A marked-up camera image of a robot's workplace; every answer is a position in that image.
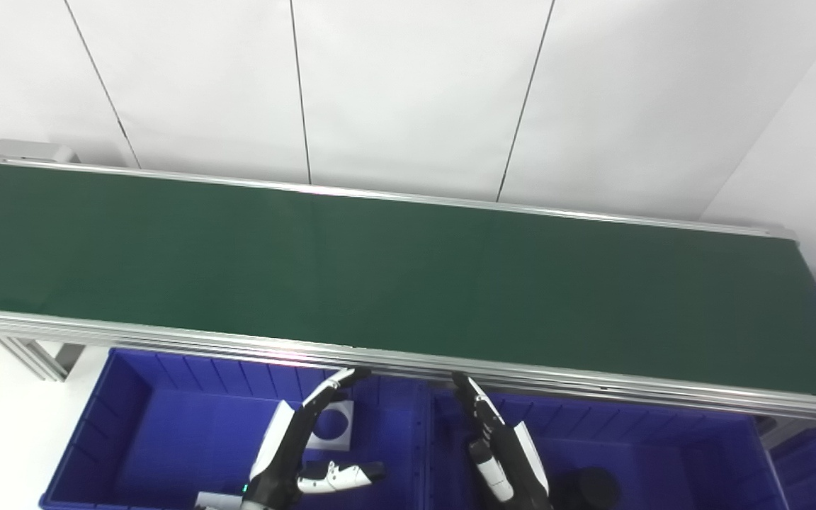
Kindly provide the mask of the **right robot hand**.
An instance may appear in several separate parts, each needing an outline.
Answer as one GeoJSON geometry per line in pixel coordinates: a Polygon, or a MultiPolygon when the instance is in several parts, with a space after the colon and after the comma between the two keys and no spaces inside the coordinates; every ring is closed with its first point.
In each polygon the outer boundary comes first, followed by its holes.
{"type": "Polygon", "coordinates": [[[553,509],[544,465],[524,422],[509,425],[468,374],[453,371],[454,395],[475,426],[467,455],[489,509],[553,509]]]}

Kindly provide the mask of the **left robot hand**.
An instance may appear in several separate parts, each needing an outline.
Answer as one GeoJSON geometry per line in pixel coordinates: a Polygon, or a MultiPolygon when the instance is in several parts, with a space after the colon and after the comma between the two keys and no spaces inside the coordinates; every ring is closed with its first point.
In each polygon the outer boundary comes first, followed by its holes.
{"type": "Polygon", "coordinates": [[[365,367],[340,369],[321,382],[297,409],[279,402],[263,435],[241,494],[241,509],[290,509],[304,494],[333,494],[381,481],[382,462],[303,464],[303,455],[320,414],[346,396],[344,390],[368,378],[365,367]]]}

